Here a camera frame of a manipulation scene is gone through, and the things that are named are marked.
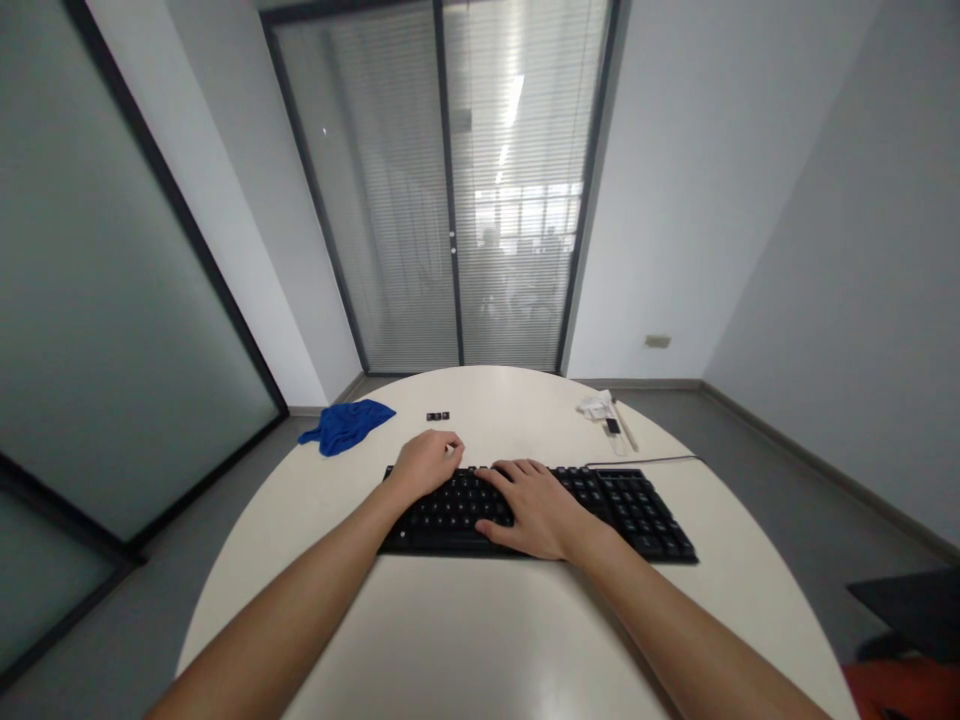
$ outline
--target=gray floor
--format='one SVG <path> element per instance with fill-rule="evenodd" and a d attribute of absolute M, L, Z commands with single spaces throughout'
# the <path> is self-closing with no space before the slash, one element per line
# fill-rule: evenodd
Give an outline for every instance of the gray floor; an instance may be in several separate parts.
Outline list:
<path fill-rule="evenodd" d="M 389 378 L 369 378 L 353 397 Z M 678 437 L 728 484 L 778 548 L 837 657 L 883 626 L 844 589 L 854 580 L 939 567 L 883 518 L 785 454 L 709 398 L 685 391 L 615 391 Z M 150 549 L 134 573 L 0 698 L 4 718 L 132 718 L 173 677 L 194 605 L 230 528 L 315 420 L 278 428 Z"/>

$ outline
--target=hand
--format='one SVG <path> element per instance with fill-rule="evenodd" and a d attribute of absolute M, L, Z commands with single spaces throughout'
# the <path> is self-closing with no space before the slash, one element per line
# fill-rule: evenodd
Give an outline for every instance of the hand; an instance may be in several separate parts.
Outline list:
<path fill-rule="evenodd" d="M 407 441 L 388 482 L 403 488 L 408 505 L 450 479 L 463 459 L 463 441 L 452 432 L 426 430 Z"/>
<path fill-rule="evenodd" d="M 477 470 L 477 477 L 506 498 L 515 524 L 507 528 L 479 520 L 477 532 L 490 542 L 542 560 L 572 560 L 578 546 L 609 527 L 587 512 L 536 460 L 501 460 L 493 467 Z"/>

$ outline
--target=black keyboard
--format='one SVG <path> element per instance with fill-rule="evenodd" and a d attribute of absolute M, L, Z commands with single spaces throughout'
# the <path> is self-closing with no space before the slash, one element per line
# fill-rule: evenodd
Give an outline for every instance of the black keyboard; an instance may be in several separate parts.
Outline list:
<path fill-rule="evenodd" d="M 492 485 L 461 468 L 437 490 L 417 501 L 393 526 L 381 554 L 446 557 L 527 557 L 494 545 L 474 529 L 488 518 L 513 525 L 510 505 Z M 393 465 L 383 479 L 389 477 Z M 587 510 L 613 526 L 650 562 L 696 564 L 693 544 L 653 483 L 639 470 L 564 468 L 550 470 Z"/>

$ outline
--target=forearm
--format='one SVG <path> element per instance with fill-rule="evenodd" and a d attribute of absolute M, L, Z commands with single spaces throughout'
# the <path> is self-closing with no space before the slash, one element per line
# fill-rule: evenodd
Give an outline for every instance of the forearm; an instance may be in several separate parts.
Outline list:
<path fill-rule="evenodd" d="M 613 607 L 686 720 L 827 718 L 612 529 L 597 529 L 571 561 Z"/>
<path fill-rule="evenodd" d="M 383 483 L 204 649 L 151 718 L 279 717 L 356 597 L 411 498 Z"/>

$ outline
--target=blue cloth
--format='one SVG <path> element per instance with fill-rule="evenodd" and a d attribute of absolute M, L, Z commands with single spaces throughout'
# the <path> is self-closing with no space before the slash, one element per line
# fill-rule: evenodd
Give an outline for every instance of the blue cloth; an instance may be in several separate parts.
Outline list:
<path fill-rule="evenodd" d="M 301 435 L 298 442 L 303 445 L 318 440 L 320 454 L 333 457 L 352 448 L 396 414 L 374 400 L 331 405 L 320 412 L 317 427 Z"/>

